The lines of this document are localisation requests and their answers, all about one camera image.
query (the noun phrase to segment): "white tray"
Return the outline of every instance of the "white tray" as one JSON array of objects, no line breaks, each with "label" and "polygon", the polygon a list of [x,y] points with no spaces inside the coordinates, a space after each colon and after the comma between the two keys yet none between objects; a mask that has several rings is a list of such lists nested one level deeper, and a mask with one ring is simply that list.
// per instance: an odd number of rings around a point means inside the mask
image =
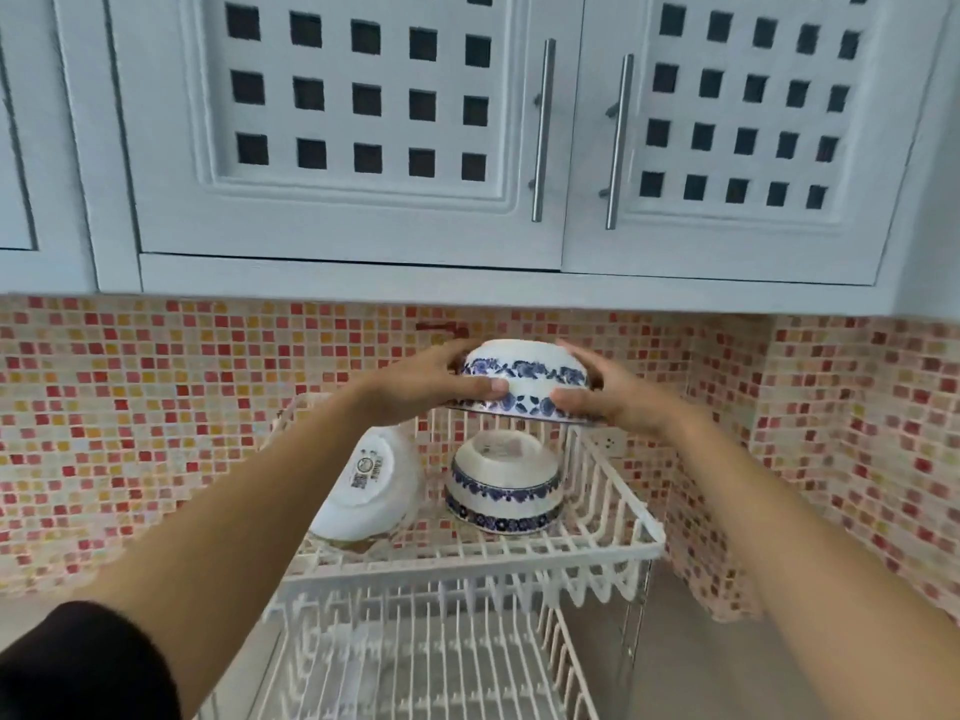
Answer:
[{"label": "white tray", "polygon": [[[298,409],[316,401],[303,395],[274,423],[282,430]],[[524,607],[542,593],[557,607],[560,592],[577,606],[587,590],[609,601],[614,589],[626,600],[637,596],[644,564],[664,555],[664,527],[624,483],[594,441],[589,428],[433,410],[427,417],[432,443],[447,445],[447,464],[428,473],[426,500],[410,530],[396,533],[388,546],[366,556],[333,553],[309,536],[300,546],[278,597],[314,597],[338,589],[454,582],[467,600],[481,587],[497,604],[518,594]],[[480,429],[521,429],[560,453],[565,505],[544,531],[518,536],[490,535],[450,514],[444,501],[443,472],[456,447]]]},{"label": "white tray", "polygon": [[354,599],[274,605],[282,643],[259,720],[598,720],[556,608],[525,612],[514,598],[498,612],[436,592]]}]

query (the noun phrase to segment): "person's left hand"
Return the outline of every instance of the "person's left hand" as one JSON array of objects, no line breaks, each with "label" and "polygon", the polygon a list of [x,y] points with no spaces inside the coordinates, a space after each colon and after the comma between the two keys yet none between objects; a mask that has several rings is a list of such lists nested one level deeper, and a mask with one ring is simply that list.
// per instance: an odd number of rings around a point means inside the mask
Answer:
[{"label": "person's left hand", "polygon": [[494,401],[510,391],[505,379],[458,376],[454,372],[481,339],[457,338],[363,374],[348,388],[357,390],[370,423],[400,424],[451,399]]}]

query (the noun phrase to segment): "wire rack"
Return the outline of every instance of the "wire rack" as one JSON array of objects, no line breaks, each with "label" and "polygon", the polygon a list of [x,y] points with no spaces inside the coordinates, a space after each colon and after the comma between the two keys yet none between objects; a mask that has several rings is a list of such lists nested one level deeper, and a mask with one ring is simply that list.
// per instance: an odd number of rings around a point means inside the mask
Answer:
[{"label": "wire rack", "polygon": [[490,597],[333,591],[274,604],[282,643],[260,720],[598,720],[563,614]]},{"label": "wire rack", "polygon": [[[274,431],[288,427],[298,410],[320,396],[301,397],[277,418]],[[588,437],[588,429],[447,409],[431,411],[420,426],[427,445],[445,446],[445,463],[428,472],[426,498],[414,524],[364,556],[330,551],[307,536],[282,581],[281,598],[454,582],[454,591],[465,600],[482,588],[498,606],[518,595],[526,611],[536,594],[551,607],[559,605],[561,592],[577,606],[587,591],[606,602],[616,590],[629,601],[637,595],[643,565],[664,554],[664,527]],[[449,460],[456,447],[484,429],[522,430],[559,453],[565,502],[547,530],[491,535],[449,513],[444,499]]]}]

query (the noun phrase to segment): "wall socket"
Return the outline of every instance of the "wall socket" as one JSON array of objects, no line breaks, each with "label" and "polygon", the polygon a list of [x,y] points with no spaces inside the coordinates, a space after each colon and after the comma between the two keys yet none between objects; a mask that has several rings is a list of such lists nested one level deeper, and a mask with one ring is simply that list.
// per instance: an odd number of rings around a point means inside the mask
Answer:
[{"label": "wall socket", "polygon": [[623,458],[627,454],[627,433],[619,427],[596,427],[589,431],[589,437],[608,458]]}]

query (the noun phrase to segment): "white bowl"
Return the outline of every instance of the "white bowl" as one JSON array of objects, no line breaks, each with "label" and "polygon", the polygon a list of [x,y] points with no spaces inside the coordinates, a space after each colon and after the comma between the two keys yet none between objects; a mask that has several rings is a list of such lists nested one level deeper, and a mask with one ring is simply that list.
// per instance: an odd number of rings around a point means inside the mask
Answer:
[{"label": "white bowl", "polygon": [[499,401],[460,399],[451,404],[455,409],[541,422],[592,423],[558,409],[550,399],[557,387],[590,388],[584,365],[556,343],[517,338],[488,340],[467,354],[461,374],[506,379],[510,392]]},{"label": "white bowl", "polygon": [[366,553],[409,527],[424,502],[417,450],[397,427],[374,427],[360,437],[310,533],[324,544]]},{"label": "white bowl", "polygon": [[506,429],[465,442],[446,474],[446,506],[488,533],[544,530],[564,508],[560,460],[534,435]]}]

